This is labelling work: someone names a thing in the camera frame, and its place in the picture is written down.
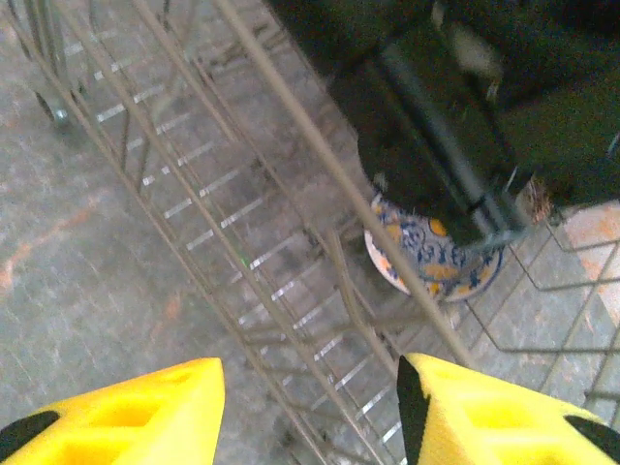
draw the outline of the shopping cart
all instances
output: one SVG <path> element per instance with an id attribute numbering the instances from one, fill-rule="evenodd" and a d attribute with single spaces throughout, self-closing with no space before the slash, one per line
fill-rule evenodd
<path id="1" fill-rule="evenodd" d="M 483 294 L 437 303 L 369 207 L 355 135 L 263 4 L 8 5 L 43 109 L 107 157 L 321 463 L 406 463 L 409 352 L 620 426 L 616 204 L 540 224 Z M 583 217 L 599 226 L 581 232 Z M 374 268 L 364 230 L 411 296 Z"/>

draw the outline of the metal frame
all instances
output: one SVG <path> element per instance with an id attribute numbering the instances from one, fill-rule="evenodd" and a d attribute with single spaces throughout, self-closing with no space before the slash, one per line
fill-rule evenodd
<path id="1" fill-rule="evenodd" d="M 342 159 L 326 140 L 332 130 L 321 131 L 317 127 L 291 90 L 291 84 L 278 73 L 272 60 L 279 52 L 274 48 L 283 46 L 285 35 L 281 31 L 275 28 L 266 39 L 259 40 L 242 20 L 241 9 L 236 10 L 229 0 L 213 0 L 221 18 L 230 28 L 233 39 L 225 47 L 228 57 L 222 59 L 222 63 L 230 65 L 233 62 L 231 56 L 235 55 L 243 62 L 243 53 L 252 60 L 270 91 L 278 97 L 293 119 L 305 142 L 317 154 L 318 161 L 329 174 L 333 185 L 340 189 L 347 200 L 345 221 L 327 229 L 321 228 L 316 218 L 305 212 L 304 205 L 295 195 L 295 189 L 279 173 L 273 157 L 265 153 L 261 144 L 244 128 L 241 118 L 233 109 L 234 105 L 216 82 L 217 77 L 211 75 L 208 63 L 202 60 L 202 50 L 208 49 L 208 46 L 204 45 L 199 31 L 190 27 L 197 17 L 195 12 L 200 5 L 198 0 L 189 2 L 185 8 L 189 14 L 181 18 L 180 23 L 170 1 L 164 2 L 159 15 L 153 13 L 146 0 L 132 1 L 135 18 L 143 25 L 143 30 L 136 34 L 149 34 L 150 49 L 144 51 L 145 55 L 156 49 L 154 53 L 157 56 L 150 57 L 150 63 L 170 66 L 163 83 L 149 82 L 145 89 L 139 89 L 134 76 L 136 71 L 132 67 L 136 60 L 133 57 L 115 56 L 110 51 L 108 40 L 114 33 L 105 29 L 105 22 L 100 18 L 101 12 L 96 8 L 95 0 L 88 2 L 82 16 L 75 9 L 70 9 L 65 0 L 29 0 L 26 3 L 31 5 L 26 13 L 34 28 L 32 30 L 43 25 L 55 31 L 60 38 L 72 36 L 77 40 L 76 44 L 63 45 L 63 48 L 66 52 L 72 50 L 72 54 L 79 54 L 77 62 L 81 60 L 86 63 L 87 72 L 83 80 L 86 94 L 81 95 L 72 87 L 72 82 L 84 78 L 79 76 L 72 80 L 73 61 L 66 65 L 64 58 L 60 62 L 50 58 L 38 45 L 38 36 L 22 25 L 13 2 L 10 2 L 13 12 L 10 20 L 29 57 L 41 67 L 46 83 L 54 95 L 62 99 L 67 114 L 84 128 L 88 137 L 108 158 L 128 191 L 189 273 L 208 307 L 243 347 L 250 364 L 264 378 L 273 398 L 282 406 L 301 438 L 321 463 L 337 463 L 334 460 L 338 457 L 357 463 L 406 463 L 402 442 L 396 434 L 400 428 L 397 406 L 394 402 L 391 402 L 391 407 L 386 404 L 395 399 L 397 356 L 416 350 L 419 335 L 432 330 L 439 336 L 442 346 L 449 349 L 445 357 L 453 357 L 465 366 L 477 368 L 471 348 L 458 334 L 468 324 L 468 319 L 472 318 L 479 326 L 479 334 L 486 335 L 500 353 L 553 357 L 543 381 L 535 387 L 542 391 L 548 389 L 562 356 L 589 354 L 601 357 L 601 369 L 586 393 L 586 407 L 593 407 L 600 399 L 614 401 L 616 406 L 611 421 L 614 426 L 620 426 L 618 393 L 605 384 L 613 357 L 620 353 L 619 331 L 616 329 L 608 345 L 581 348 L 572 345 L 576 329 L 585 318 L 598 287 L 620 279 L 605 276 L 609 264 L 616 259 L 620 238 L 589 246 L 612 248 L 599 279 L 561 286 L 545 286 L 536 282 L 532 264 L 538 255 L 526 263 L 520 258 L 516 246 L 510 249 L 510 260 L 515 261 L 521 269 L 521 277 L 518 279 L 528 280 L 538 293 L 588 289 L 589 294 L 559 347 L 503 344 L 501 335 L 494 333 L 492 323 L 508 297 L 490 318 L 482 315 L 478 307 L 483 296 L 468 301 L 461 309 L 465 312 L 461 312 L 460 323 L 450 325 L 445 316 L 447 310 L 440 308 L 429 296 L 417 274 L 383 230 L 358 184 L 347 174 Z M 32 5 L 42 3 L 46 4 L 50 15 L 39 15 L 33 10 Z M 253 8 L 261 7 L 257 3 L 244 8 L 253 11 Z M 84 24 L 92 34 L 85 31 Z M 59 63 L 68 66 L 66 75 L 58 72 Z M 239 73 L 243 67 L 247 67 L 247 62 L 224 68 L 226 73 Z M 104 102 L 105 105 L 113 104 L 111 108 L 98 108 L 101 102 L 97 101 L 96 96 L 102 85 L 111 90 L 117 99 L 114 103 Z M 180 147 L 178 141 L 170 135 L 175 128 L 192 120 L 193 113 L 179 115 L 173 110 L 175 102 L 187 99 L 188 96 L 193 99 L 192 111 L 208 115 L 215 122 L 219 137 L 216 141 L 203 140 L 203 144 L 190 151 Z M 120 124 L 111 128 L 107 126 L 116 118 Z M 203 159 L 207 153 L 214 150 L 238 150 L 239 147 L 247 152 L 247 161 L 221 173 L 218 179 L 206 182 L 202 174 L 193 169 L 194 162 Z M 255 165 L 272 187 L 263 197 L 247 201 L 237 211 L 227 211 L 226 207 L 219 204 L 217 193 L 227 187 L 240 172 Z M 174 192 L 178 194 L 177 201 L 173 206 L 163 207 L 156 199 L 158 190 L 163 192 L 164 183 L 172 181 L 176 189 Z M 295 213 L 295 226 L 277 245 L 269 250 L 257 250 L 248 243 L 237 224 L 241 218 L 251 215 L 255 208 L 267 204 L 267 198 L 281 198 Z M 184 218 L 200 220 L 203 224 L 201 232 L 196 235 L 194 231 L 183 230 L 177 221 L 180 214 L 186 215 Z M 405 285 L 411 290 L 411 297 L 397 294 L 393 302 L 381 309 L 370 303 L 367 293 L 351 274 L 352 265 L 346 252 L 347 243 L 344 243 L 347 240 L 343 238 L 348 231 L 361 232 L 362 227 L 371 231 L 387 252 Z M 546 230 L 548 238 L 544 244 L 555 243 L 567 255 L 585 250 L 564 247 L 557 231 L 549 226 Z M 192 233 L 193 239 L 188 239 L 185 236 L 187 233 Z M 223 281 L 214 277 L 210 265 L 205 265 L 204 256 L 200 254 L 199 249 L 206 241 L 217 241 L 218 247 L 226 252 L 225 260 L 229 262 L 232 274 Z M 270 270 L 268 264 L 291 244 L 299 241 L 305 241 L 308 249 L 316 254 L 316 260 L 309 260 L 298 272 L 282 282 L 282 278 Z M 293 294 L 297 287 L 302 287 L 305 278 L 313 273 L 333 276 L 331 284 L 336 286 L 312 295 L 310 304 L 302 304 L 300 302 L 306 300 L 294 297 Z M 240 286 L 245 286 L 252 295 L 252 301 L 256 302 L 249 312 L 244 309 L 240 313 L 243 307 L 231 304 L 233 291 L 238 291 Z M 309 295 L 310 291 L 306 290 L 303 297 Z M 337 321 L 328 327 L 320 327 L 317 322 L 326 312 Z M 342 349 L 345 347 L 345 339 L 355 343 L 355 351 L 347 353 L 346 348 Z M 334 364 L 329 359 L 330 353 L 341 350 L 345 351 L 341 354 L 350 354 L 354 360 L 340 358 Z M 379 382 L 376 387 L 369 387 L 374 390 L 366 391 L 355 386 L 356 380 L 363 376 Z M 307 387 L 307 392 L 303 390 L 298 393 L 298 389 L 293 389 L 297 383 Z M 378 409 L 381 409 L 380 417 L 386 419 L 387 425 L 377 420 Z"/>

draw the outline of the blue and white plate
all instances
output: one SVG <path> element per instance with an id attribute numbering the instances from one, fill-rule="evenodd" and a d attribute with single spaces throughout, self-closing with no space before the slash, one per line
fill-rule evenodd
<path id="1" fill-rule="evenodd" d="M 447 293 L 446 302 L 465 300 L 486 289 L 497 277 L 503 249 L 483 254 L 465 251 L 452 242 L 438 220 L 405 213 L 384 201 L 381 195 L 372 201 L 371 207 L 405 257 L 411 259 L 412 268 L 418 271 L 433 297 Z M 398 290 L 409 294 L 369 231 L 365 232 L 365 240 L 368 254 L 381 274 Z"/>

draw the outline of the concrete floor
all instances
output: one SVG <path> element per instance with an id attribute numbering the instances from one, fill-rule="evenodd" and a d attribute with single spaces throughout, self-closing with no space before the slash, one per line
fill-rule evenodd
<path id="1" fill-rule="evenodd" d="M 81 130 L 58 134 L 50 126 L 24 83 L 30 65 L 3 18 L 0 39 L 0 396 L 5 399 L 0 424 L 53 400 L 184 360 L 221 357 L 228 397 L 216 463 L 272 463 L 285 422 L 264 384 L 247 368 L 242 350 L 197 296 L 106 160 Z M 312 95 L 306 96 L 306 104 L 312 102 Z M 267 104 L 248 105 L 250 125 L 263 124 L 259 115 Z M 193 123 L 184 138 L 204 130 L 201 124 Z M 308 160 L 294 166 L 313 172 Z M 312 179 L 317 177 L 313 172 Z M 307 181 L 299 191 L 313 200 L 307 203 L 313 213 L 340 205 L 329 204 L 333 192 L 322 193 L 324 187 L 323 181 Z M 364 193 L 372 198 L 367 189 Z M 572 246 L 616 239 L 619 211 L 608 205 L 581 214 L 559 237 Z M 545 382 L 554 356 L 504 354 L 491 337 L 508 347 L 561 347 L 592 286 L 545 294 L 535 283 L 594 279 L 612 250 L 563 254 L 545 229 L 514 249 L 488 292 L 447 306 L 447 315 L 485 372 L 580 405 L 602 355 L 561 356 Z M 347 251 L 352 276 L 374 306 L 400 297 L 355 241 Z M 620 261 L 613 263 L 606 273 L 617 277 Z M 587 301 L 576 347 L 608 344 L 614 337 L 620 325 L 617 289 L 600 287 Z M 409 341 L 408 351 L 450 358 L 428 325 L 407 327 L 397 335 Z M 617 390 L 620 357 L 610 359 L 613 376 L 600 388 Z M 615 404 L 593 408 L 610 420 Z"/>

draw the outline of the black object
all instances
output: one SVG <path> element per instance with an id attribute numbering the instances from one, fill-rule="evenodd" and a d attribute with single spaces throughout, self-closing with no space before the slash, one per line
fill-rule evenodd
<path id="1" fill-rule="evenodd" d="M 356 128 L 369 180 L 457 244 L 523 232 L 514 195 L 533 173 L 558 206 L 620 197 L 620 154 L 607 153 L 620 133 L 617 0 L 444 0 L 446 23 L 504 57 L 492 93 L 463 76 L 431 22 L 434 1 L 267 4 Z"/>
<path id="2" fill-rule="evenodd" d="M 566 416 L 565 420 L 611 460 L 620 464 L 620 433 L 586 418 Z"/>
<path id="3" fill-rule="evenodd" d="M 415 465 L 419 461 L 431 398 L 424 397 L 418 371 L 403 356 L 398 361 L 396 393 L 407 463 Z"/>
<path id="4" fill-rule="evenodd" d="M 23 448 L 36 436 L 52 426 L 60 415 L 53 411 L 40 412 L 21 418 L 0 430 L 0 462 Z"/>

